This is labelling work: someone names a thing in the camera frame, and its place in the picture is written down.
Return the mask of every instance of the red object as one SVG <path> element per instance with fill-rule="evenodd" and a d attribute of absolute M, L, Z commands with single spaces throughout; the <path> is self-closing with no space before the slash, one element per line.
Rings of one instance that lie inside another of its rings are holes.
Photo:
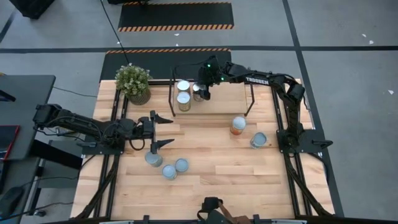
<path fill-rule="evenodd" d="M 2 159 L 2 160 L 6 160 L 7 159 L 7 157 L 8 157 L 8 155 L 9 155 L 9 153 L 10 153 L 10 151 L 11 151 L 11 149 L 12 149 L 12 145 L 14 144 L 14 142 L 15 142 L 15 140 L 16 140 L 16 137 L 17 137 L 17 134 L 18 134 L 18 131 L 19 131 L 19 125 L 4 125 L 4 126 L 0 126 L 0 128 L 2 128 L 2 127 L 14 127 L 15 129 L 15 131 L 14 131 L 14 135 L 13 136 L 11 136 L 11 138 L 9 138 L 9 144 L 8 144 L 8 146 L 7 145 L 5 145 L 5 146 L 2 146 L 1 147 L 1 149 L 7 149 L 7 152 L 6 152 L 6 154 L 4 155 L 4 157 L 3 158 L 0 158 L 0 159 Z"/>

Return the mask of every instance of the cable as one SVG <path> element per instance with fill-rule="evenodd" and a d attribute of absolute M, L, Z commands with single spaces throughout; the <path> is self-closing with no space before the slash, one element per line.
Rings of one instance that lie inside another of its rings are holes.
<path fill-rule="evenodd" d="M 142 149 L 145 147 L 145 140 L 144 140 L 144 139 L 141 139 L 141 140 L 142 140 L 142 147 L 139 148 L 139 149 L 137 149 L 136 147 L 134 147 L 134 146 L 132 145 L 131 139 L 129 139 L 130 146 L 132 147 L 133 150 L 135 150 L 135 151 L 140 151 L 140 150 L 142 150 Z"/>
<path fill-rule="evenodd" d="M 41 131 L 41 130 L 36 130 L 36 131 L 43 133 L 46 136 L 63 136 L 63 137 L 68 137 L 68 138 L 75 138 L 75 140 L 79 139 L 81 141 L 84 141 L 83 139 L 79 138 L 78 136 L 68 136 L 68 135 L 66 135 L 67 133 L 66 134 L 47 134 L 46 132 Z"/>
<path fill-rule="evenodd" d="M 57 132 L 51 130 L 50 128 L 47 128 L 47 129 L 48 129 L 49 131 L 51 131 L 52 133 L 57 134 Z"/>
<path fill-rule="evenodd" d="M 90 158 L 88 158 L 88 159 L 86 160 L 86 162 L 84 162 L 84 163 L 81 165 L 80 170 L 82 170 L 82 168 L 87 164 L 87 162 L 90 161 L 90 160 L 92 160 L 92 158 L 94 158 L 94 157 L 95 157 L 95 155 L 92 155 Z"/>
<path fill-rule="evenodd" d="M 95 157 L 95 155 L 92 155 L 90 158 L 88 158 L 88 159 L 81 165 L 80 171 L 81 171 L 81 170 L 83 169 L 83 167 L 84 167 L 90 160 L 92 160 L 92 158 L 94 158 L 94 157 Z M 75 179 L 77 179 L 77 178 L 79 178 L 79 175 L 76 176 L 76 177 L 44 177 L 44 178 L 38 178 L 38 179 L 35 179 L 35 180 L 32 180 L 32 181 L 26 182 L 26 183 L 22 184 L 20 187 L 25 187 L 25 185 L 27 185 L 27 184 L 32 184 L 32 183 L 34 183 L 34 182 L 36 182 L 36 181 L 40 181 L 40 180 L 48 180 L 48 179 L 68 179 L 68 180 L 75 180 Z"/>
<path fill-rule="evenodd" d="M 76 94 L 76 95 L 79 95 L 79 96 L 87 96 L 87 97 L 97 98 L 97 96 L 84 95 L 84 94 L 81 94 L 81 93 L 76 93 L 76 92 L 74 92 L 74 91 L 64 90 L 64 89 L 62 89 L 62 88 L 58 88 L 58 87 L 55 87 L 55 86 L 53 86 L 53 88 L 54 88 L 54 89 L 57 89 L 57 90 L 61 90 L 61 91 L 66 91 L 66 92 L 68 92 L 68 93 L 73 93 L 73 94 Z"/>
<path fill-rule="evenodd" d="M 101 2 L 102 8 L 104 9 L 106 18 L 108 18 L 109 24 L 111 25 L 112 30 L 113 30 L 113 32 L 114 32 L 116 38 L 117 38 L 118 41 L 119 41 L 120 47 L 121 47 L 122 50 L 123 50 L 123 54 L 124 54 L 124 57 L 126 58 L 127 64 L 130 64 L 130 61 L 129 61 L 129 59 L 127 58 L 127 54 L 126 54 L 126 51 L 124 50 L 124 47 L 123 47 L 123 45 L 122 45 L 122 42 L 120 41 L 119 36 L 118 36 L 118 34 L 116 33 L 116 30 L 114 29 L 114 27 L 113 27 L 113 25 L 112 25 L 112 22 L 111 22 L 111 19 L 110 19 L 109 16 L 108 16 L 108 13 L 106 12 L 106 9 L 105 9 L 103 0 L 99 0 L 99 1 Z"/>
<path fill-rule="evenodd" d="M 72 117 L 72 116 L 62 116 L 62 117 L 59 117 L 59 118 L 55 118 L 55 119 L 53 119 L 53 120 L 51 120 L 51 121 L 49 121 L 47 124 L 45 124 L 44 126 L 49 126 L 51 123 L 53 123 L 54 121 L 58 121 L 58 120 L 60 120 L 60 119 L 64 119 L 64 118 L 71 118 L 71 119 L 75 119 L 75 120 L 77 120 L 77 121 L 81 121 L 81 122 L 84 122 L 84 123 L 88 123 L 88 124 L 90 124 L 90 125 L 92 125 L 92 126 L 94 126 L 96 129 L 97 129 L 97 131 L 98 131 L 98 134 L 99 134 L 99 139 L 101 140 L 101 142 L 102 142 L 102 140 L 103 140 L 103 134 L 101 133 L 101 130 L 100 130 L 100 128 L 95 124 L 95 123 L 92 123 L 92 122 L 89 122 L 89 121 L 85 121 L 85 120 L 83 120 L 83 119 L 80 119 L 80 118 L 74 118 L 74 117 Z"/>
<path fill-rule="evenodd" d="M 71 205 L 71 204 L 73 204 L 73 202 L 69 202 L 69 203 L 64 203 L 64 202 L 51 203 L 51 204 L 48 204 L 48 205 L 41 206 L 41 207 L 39 207 L 39 208 L 35 208 L 35 209 L 29 210 L 29 211 L 26 211 L 26 212 L 22 212 L 22 213 L 17 214 L 17 215 L 11 215 L 10 217 L 2 218 L 2 219 L 0 219 L 0 222 L 1 222 L 1 221 L 4 221 L 4 220 L 11 219 L 11 218 L 23 216 L 23 215 L 28 214 L 28 213 L 30 213 L 30 212 L 34 212 L 34 211 L 36 211 L 36 210 L 40 210 L 40 209 L 43 209 L 43 208 L 47 208 L 47 207 L 50 207 L 50 206 L 53 206 L 53 205 Z"/>
<path fill-rule="evenodd" d="M 40 180 L 48 180 L 48 179 L 68 179 L 68 180 L 75 180 L 78 177 L 44 177 L 44 178 L 38 178 L 29 182 L 26 182 L 24 184 L 22 184 L 20 187 L 25 187 L 25 185 L 27 184 L 33 184 L 36 181 L 40 181 Z"/>
<path fill-rule="evenodd" d="M 312 152 L 309 152 L 308 154 L 309 154 L 310 156 L 312 156 L 312 157 L 318 159 L 319 161 L 321 161 L 321 162 L 323 163 L 323 166 L 324 166 L 324 168 L 325 168 L 326 182 L 329 184 L 329 168 L 328 168 L 328 166 L 326 165 L 326 163 L 325 163 L 325 161 L 323 160 L 323 158 L 320 157 L 320 156 L 318 156 L 318 155 L 315 154 L 315 153 L 312 153 Z"/>

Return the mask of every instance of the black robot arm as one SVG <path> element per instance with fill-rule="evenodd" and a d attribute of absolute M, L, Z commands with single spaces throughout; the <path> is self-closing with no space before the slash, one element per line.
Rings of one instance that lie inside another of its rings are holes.
<path fill-rule="evenodd" d="M 305 89 L 293 77 L 287 74 L 266 73 L 250 70 L 242 65 L 226 62 L 224 67 L 218 65 L 215 57 L 210 57 L 199 71 L 198 83 L 205 85 L 199 94 L 205 100 L 210 99 L 209 87 L 221 82 L 253 83 L 270 86 L 287 106 L 288 126 L 284 133 L 284 144 L 295 148 L 299 145 L 300 136 L 303 134 L 303 125 L 300 122 L 300 104 L 304 97 Z"/>
<path fill-rule="evenodd" d="M 62 109 L 59 105 L 37 105 L 34 116 L 35 129 L 60 126 L 93 137 L 99 144 L 109 148 L 123 146 L 128 140 L 151 139 L 150 151 L 154 154 L 162 146 L 174 139 L 163 141 L 155 140 L 155 123 L 165 124 L 173 121 L 161 118 L 155 111 L 150 117 L 141 117 L 137 122 L 131 119 L 117 119 L 116 121 L 98 121 Z"/>

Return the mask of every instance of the orange striped tape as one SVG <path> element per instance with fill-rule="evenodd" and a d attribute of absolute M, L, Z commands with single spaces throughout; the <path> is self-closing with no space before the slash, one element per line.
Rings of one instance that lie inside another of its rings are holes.
<path fill-rule="evenodd" d="M 139 4 L 138 2 L 127 2 L 123 6 Z M 164 4 L 231 4 L 230 2 L 171 2 L 171 3 L 148 3 L 149 5 L 164 5 Z"/>
<path fill-rule="evenodd" d="M 210 24 L 210 25 L 177 25 L 177 26 L 139 26 L 120 27 L 119 32 L 143 32 L 143 31 L 170 31 L 170 30 L 223 30 L 232 29 L 232 24 Z"/>
<path fill-rule="evenodd" d="M 140 50 L 126 50 L 126 53 L 133 54 L 133 53 L 161 53 L 161 52 L 201 52 L 201 51 L 231 51 L 228 48 L 199 48 L 199 49 L 184 49 L 184 48 L 177 48 L 177 49 L 140 49 Z M 109 50 L 106 54 L 120 54 L 123 53 L 122 50 Z"/>

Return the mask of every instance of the gray floor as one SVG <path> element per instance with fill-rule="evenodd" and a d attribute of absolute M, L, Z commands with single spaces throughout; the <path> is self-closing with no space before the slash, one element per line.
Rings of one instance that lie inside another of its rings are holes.
<path fill-rule="evenodd" d="M 233 30 L 137 32 L 119 36 L 126 47 L 293 46 L 282 0 L 231 2 L 236 25 Z M 289 4 L 301 46 L 398 45 L 395 0 L 289 0 Z M 116 26 L 121 6 L 105 5 Z M 12 10 L 7 1 L 0 1 L 0 30 Z M 98 0 L 57 0 L 37 21 L 18 12 L 0 43 L 0 49 L 117 46 Z M 231 55 L 233 62 L 252 69 L 301 77 L 295 52 L 235 50 Z M 345 215 L 398 220 L 398 52 L 303 55 L 325 135 L 335 142 L 330 155 Z M 103 60 L 104 53 L 0 54 L 0 71 L 10 75 L 56 75 L 55 86 L 95 95 Z M 95 106 L 94 98 L 58 90 L 53 91 L 50 102 L 86 116 L 92 115 Z M 49 140 L 41 135 L 37 138 Z M 73 189 L 46 190 L 40 204 L 71 202 L 73 195 Z M 27 217 L 23 223 L 66 220 L 70 207 L 50 208 L 48 212 L 44 218 Z"/>

